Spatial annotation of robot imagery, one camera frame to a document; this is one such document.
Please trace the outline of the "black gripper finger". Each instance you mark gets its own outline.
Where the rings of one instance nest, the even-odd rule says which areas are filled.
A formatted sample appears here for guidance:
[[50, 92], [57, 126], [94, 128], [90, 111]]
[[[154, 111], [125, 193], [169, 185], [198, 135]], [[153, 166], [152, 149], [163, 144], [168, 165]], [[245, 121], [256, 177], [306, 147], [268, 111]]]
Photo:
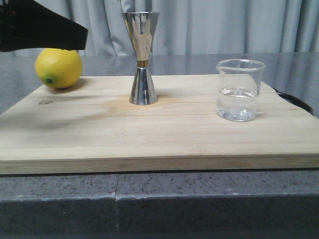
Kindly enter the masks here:
[[0, 2], [0, 50], [30, 48], [84, 50], [88, 29], [34, 0]]

